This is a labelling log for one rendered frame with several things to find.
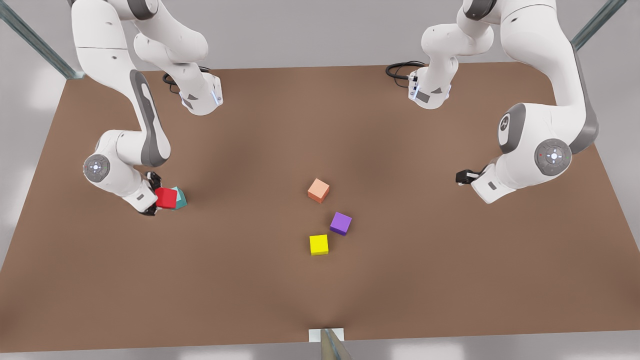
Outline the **red wooden cube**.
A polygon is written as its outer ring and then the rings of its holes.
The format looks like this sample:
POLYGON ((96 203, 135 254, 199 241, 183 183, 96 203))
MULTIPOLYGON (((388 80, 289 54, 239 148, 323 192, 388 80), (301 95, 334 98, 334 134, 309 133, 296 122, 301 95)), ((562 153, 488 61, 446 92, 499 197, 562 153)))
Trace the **red wooden cube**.
POLYGON ((174 209, 178 203, 178 191, 168 187, 158 187, 154 190, 157 197, 155 205, 158 208, 174 209))

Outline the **purple wooden cube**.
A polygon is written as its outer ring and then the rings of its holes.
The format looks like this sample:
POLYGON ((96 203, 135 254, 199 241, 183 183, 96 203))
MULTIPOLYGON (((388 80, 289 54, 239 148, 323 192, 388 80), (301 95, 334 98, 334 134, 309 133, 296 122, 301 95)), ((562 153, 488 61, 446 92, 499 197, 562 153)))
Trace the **purple wooden cube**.
POLYGON ((336 234, 345 236, 349 230, 351 222, 352 217, 336 212, 330 223, 329 230, 336 234))

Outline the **orange wooden cube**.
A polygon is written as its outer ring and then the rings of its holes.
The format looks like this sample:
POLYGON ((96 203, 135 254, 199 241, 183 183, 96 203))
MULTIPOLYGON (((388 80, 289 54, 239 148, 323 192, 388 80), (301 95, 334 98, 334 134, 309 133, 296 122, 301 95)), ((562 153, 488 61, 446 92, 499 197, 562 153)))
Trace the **orange wooden cube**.
POLYGON ((326 196, 327 194, 329 194, 329 191, 330 191, 330 186, 327 183, 320 180, 319 178, 316 178, 311 184, 311 186, 309 187, 307 191, 307 196, 309 196, 309 198, 313 199, 315 202, 318 202, 321 204, 326 199, 326 196))

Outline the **silver frame post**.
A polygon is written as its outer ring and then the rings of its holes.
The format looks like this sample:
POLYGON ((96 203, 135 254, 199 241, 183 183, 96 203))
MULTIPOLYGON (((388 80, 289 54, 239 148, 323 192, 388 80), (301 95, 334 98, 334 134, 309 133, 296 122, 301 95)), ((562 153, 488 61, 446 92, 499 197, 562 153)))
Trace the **silver frame post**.
POLYGON ((308 341, 320 343, 321 360, 354 360, 346 349, 343 328, 317 328, 308 330, 308 341))
POLYGON ((20 38, 30 45, 41 57, 67 80, 80 80, 83 71, 76 71, 53 50, 4 0, 0 0, 2 19, 20 38))
POLYGON ((601 9, 587 21, 570 41, 574 50, 579 51, 626 3, 627 0, 606 0, 601 9))

